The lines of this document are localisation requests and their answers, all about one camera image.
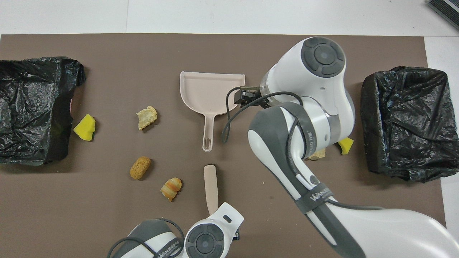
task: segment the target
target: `dustpan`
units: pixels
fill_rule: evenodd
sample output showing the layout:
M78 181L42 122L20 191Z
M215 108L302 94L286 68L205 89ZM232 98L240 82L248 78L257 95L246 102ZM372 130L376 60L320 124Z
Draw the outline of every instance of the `dustpan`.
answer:
M180 73L180 95L191 110L204 115L204 136L202 150L209 152L213 145L213 122L217 115L226 113L226 95L235 87L244 86L244 74L221 73ZM235 92L229 96L229 110L237 105L233 103Z

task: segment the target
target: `black bin liner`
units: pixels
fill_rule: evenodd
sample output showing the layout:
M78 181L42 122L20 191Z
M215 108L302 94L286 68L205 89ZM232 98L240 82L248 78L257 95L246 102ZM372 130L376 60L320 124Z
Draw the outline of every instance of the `black bin liner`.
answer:
M445 72L399 66L362 86L368 169L428 182L459 171L459 140Z
M65 158L70 101L84 81L83 65L67 57L0 61L0 163Z

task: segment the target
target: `white tile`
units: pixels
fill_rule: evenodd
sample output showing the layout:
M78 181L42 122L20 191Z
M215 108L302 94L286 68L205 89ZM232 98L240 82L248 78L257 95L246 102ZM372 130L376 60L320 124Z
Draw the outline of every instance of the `white tile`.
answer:
M459 122L459 37L425 37L429 68L447 73L456 122ZM459 240L459 174L442 178L446 226Z
M425 0L130 0L127 32L459 35Z
M124 33L128 0L1 0L0 34Z

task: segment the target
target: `croissant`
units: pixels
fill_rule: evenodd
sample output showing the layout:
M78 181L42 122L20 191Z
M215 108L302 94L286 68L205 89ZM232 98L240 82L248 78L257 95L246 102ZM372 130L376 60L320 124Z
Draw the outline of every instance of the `croissant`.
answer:
M170 202L172 202L172 199L177 195L177 192L180 191L182 188L182 181L176 177L169 179L161 188L161 193L164 195L167 199L169 199Z

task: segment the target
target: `brown tabletop surface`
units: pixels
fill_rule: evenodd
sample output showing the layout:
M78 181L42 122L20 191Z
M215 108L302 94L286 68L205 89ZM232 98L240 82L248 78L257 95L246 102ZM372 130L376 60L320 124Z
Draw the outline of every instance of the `brown tabletop surface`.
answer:
M186 232L208 216L203 167L209 163L217 167L220 203L245 217L241 240L228 257L338 257L252 153L246 132L260 108L234 120L225 145L219 135L226 117L217 116L213 150L206 153L204 117L183 103L179 91L181 71L240 73L246 86L259 86L279 58L307 37L2 35L2 60L67 56L84 65L87 81L75 91L72 115L74 126L92 115L96 133L92 142L72 133L69 155L60 162L0 165L0 257L105 257L138 223L159 217ZM427 67L423 38L328 37L347 56L344 84L356 107L355 142L348 155L332 145L326 158L307 165L341 202L410 209L445 225L440 180L407 183L368 172L359 115L366 76L399 65ZM158 120L139 131L136 112L147 106L157 109ZM152 159L142 181L129 176L140 156ZM172 177L182 179L183 188L169 202L159 190Z

